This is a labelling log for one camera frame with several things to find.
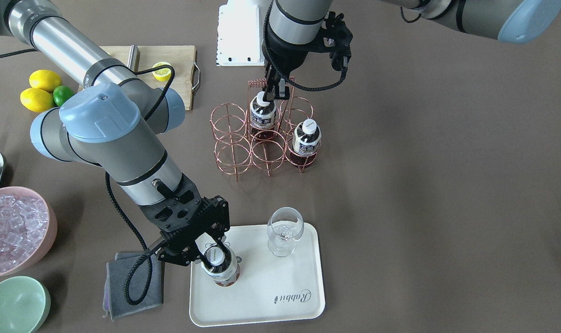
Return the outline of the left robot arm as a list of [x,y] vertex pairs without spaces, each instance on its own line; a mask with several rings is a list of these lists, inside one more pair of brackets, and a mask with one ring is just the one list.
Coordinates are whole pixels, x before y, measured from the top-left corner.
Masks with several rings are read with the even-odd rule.
[[[303,91],[324,91],[340,85],[352,57],[352,32],[344,15],[329,10],[330,0],[273,0],[263,23],[262,49],[266,58],[263,91],[266,101],[287,100],[289,86]],[[416,19],[468,35],[525,44],[538,38],[555,21],[561,0],[395,0],[400,9],[416,12]],[[290,73],[311,52],[327,53],[331,66],[341,73],[333,84],[309,88],[297,84]]]

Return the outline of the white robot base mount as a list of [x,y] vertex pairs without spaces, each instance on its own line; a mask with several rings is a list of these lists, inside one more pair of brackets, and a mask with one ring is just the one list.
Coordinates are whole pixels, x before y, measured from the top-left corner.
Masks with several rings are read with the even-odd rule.
[[264,66],[264,15],[270,0],[229,0],[219,7],[218,66]]

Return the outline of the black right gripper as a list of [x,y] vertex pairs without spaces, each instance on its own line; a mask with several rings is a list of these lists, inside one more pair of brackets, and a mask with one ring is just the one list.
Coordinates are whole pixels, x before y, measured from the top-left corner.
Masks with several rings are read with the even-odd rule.
[[[140,209],[160,229],[161,239],[151,246],[158,260],[185,267],[200,260],[207,270],[212,270],[207,252],[216,244],[226,259],[236,259],[227,236],[224,236],[230,229],[227,200],[221,196],[201,197],[195,184],[186,176],[175,190],[161,179],[153,180],[153,189],[164,199]],[[196,240],[203,234],[213,240],[204,242],[199,250]]]

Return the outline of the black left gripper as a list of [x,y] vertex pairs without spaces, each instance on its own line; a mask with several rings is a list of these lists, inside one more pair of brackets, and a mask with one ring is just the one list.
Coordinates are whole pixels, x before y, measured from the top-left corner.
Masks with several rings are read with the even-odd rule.
[[331,67],[340,72],[335,88],[344,82],[352,58],[353,34],[344,15],[335,12],[267,12],[264,15],[262,50],[266,59],[263,101],[289,100],[290,89],[304,88],[290,78],[308,53],[327,53]]

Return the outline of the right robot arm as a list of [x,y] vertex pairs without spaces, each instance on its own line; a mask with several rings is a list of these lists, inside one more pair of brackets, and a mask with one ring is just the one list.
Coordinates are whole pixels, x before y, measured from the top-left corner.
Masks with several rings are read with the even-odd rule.
[[124,63],[61,16],[48,0],[0,0],[0,36],[14,36],[46,55],[83,90],[60,108],[44,107],[31,125],[31,141],[45,156],[97,165],[160,229],[149,250],[158,259],[187,266],[213,263],[196,244],[208,234],[224,246],[228,203],[201,197],[157,138],[185,116],[175,91],[151,88]]

